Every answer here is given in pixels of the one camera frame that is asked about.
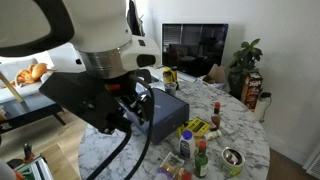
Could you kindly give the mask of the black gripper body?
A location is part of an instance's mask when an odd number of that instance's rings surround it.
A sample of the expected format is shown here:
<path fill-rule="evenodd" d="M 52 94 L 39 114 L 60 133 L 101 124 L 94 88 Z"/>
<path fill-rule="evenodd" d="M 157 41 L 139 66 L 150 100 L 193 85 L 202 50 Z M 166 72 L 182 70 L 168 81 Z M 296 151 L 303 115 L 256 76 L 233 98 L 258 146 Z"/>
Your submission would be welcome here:
<path fill-rule="evenodd" d="M 153 118 L 154 98 L 139 94 L 137 83 L 150 90 L 134 72 L 112 79 L 95 78 L 86 72 L 55 72 L 39 91 L 99 132 L 112 134 L 116 129 L 128 131 L 131 121 L 124 116 L 126 112 L 131 112 L 139 124 Z"/>

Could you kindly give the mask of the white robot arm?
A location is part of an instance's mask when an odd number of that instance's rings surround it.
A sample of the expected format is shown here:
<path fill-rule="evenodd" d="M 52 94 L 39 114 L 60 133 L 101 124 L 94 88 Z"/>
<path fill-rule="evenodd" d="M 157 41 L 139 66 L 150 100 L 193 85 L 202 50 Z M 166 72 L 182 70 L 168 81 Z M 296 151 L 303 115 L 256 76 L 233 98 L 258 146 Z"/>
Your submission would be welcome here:
<path fill-rule="evenodd" d="M 151 100 L 136 91 L 136 71 L 159 64 L 161 50 L 132 33 L 126 0 L 0 0 L 0 56 L 25 57 L 66 43 L 85 70 L 53 73 L 41 94 L 105 134 L 131 129 L 127 111 L 151 119 Z"/>

